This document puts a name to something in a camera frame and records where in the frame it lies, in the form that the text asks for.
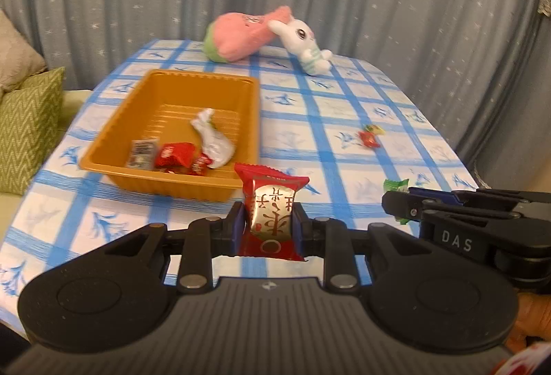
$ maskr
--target pink plush toy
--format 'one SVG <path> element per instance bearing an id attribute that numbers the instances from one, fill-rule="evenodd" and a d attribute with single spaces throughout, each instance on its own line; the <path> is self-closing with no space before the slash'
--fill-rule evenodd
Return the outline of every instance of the pink plush toy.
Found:
<path id="1" fill-rule="evenodd" d="M 263 16 L 223 14 L 208 26 L 203 52 L 212 61 L 238 61 L 276 37 L 268 27 L 269 21 L 287 24 L 290 20 L 291 9 L 286 6 Z"/>

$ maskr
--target sofa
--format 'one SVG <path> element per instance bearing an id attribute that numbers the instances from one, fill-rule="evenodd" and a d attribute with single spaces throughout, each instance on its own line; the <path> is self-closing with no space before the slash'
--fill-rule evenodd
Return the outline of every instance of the sofa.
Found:
<path id="1" fill-rule="evenodd" d="M 91 93 L 92 91 L 64 91 L 58 123 L 58 142 L 61 141 L 74 117 Z M 0 192 L 0 238 L 3 239 L 20 203 L 21 196 Z"/>

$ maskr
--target orange tray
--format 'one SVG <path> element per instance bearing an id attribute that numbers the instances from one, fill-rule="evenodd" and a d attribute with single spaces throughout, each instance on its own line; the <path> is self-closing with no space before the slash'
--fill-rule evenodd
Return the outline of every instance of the orange tray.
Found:
<path id="1" fill-rule="evenodd" d="M 242 182 L 235 162 L 258 161 L 259 85 L 257 79 L 217 73 L 152 70 L 136 85 L 81 159 L 84 170 L 104 173 L 121 189 L 208 201 L 227 201 Z M 158 138 L 159 145 L 201 138 L 189 121 L 205 108 L 235 146 L 224 167 L 207 176 L 126 168 L 133 140 Z"/>

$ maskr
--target green chevron pillow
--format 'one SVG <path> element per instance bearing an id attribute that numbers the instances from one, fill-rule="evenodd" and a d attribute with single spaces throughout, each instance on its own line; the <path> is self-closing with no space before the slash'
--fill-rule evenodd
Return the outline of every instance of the green chevron pillow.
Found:
<path id="1" fill-rule="evenodd" d="M 22 195 L 56 146 L 65 69 L 26 79 L 0 102 L 0 192 Z"/>

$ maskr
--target tablecloth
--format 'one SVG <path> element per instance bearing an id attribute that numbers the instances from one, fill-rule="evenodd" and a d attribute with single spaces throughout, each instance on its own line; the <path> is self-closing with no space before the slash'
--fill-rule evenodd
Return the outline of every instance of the tablecloth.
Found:
<path id="1" fill-rule="evenodd" d="M 0 319 L 21 329 L 17 299 L 38 274 L 102 246 L 150 222 L 186 227 L 208 215 L 224 216 L 227 203 L 172 199 L 126 192 L 106 176 L 79 169 L 79 159 L 136 82 L 150 69 L 178 69 L 246 75 L 261 83 L 261 163 L 310 183 L 297 194 L 311 217 L 330 216 L 349 228 L 382 221 L 410 233 L 381 208 L 385 178 L 409 178 L 426 188 L 474 189 L 461 161 L 410 99 L 383 72 L 367 62 L 336 56 L 322 76 L 302 73 L 296 58 L 267 46 L 231 64 L 209 61 L 201 43 L 153 40 L 118 66 L 95 89 L 67 135 L 38 172 L 0 249 Z M 382 126 L 380 148 L 364 147 L 357 132 Z M 166 283 L 175 282 L 178 258 Z M 369 281 L 358 259 L 363 283 Z M 217 257 L 214 279 L 318 276 L 319 258 L 307 262 Z"/>

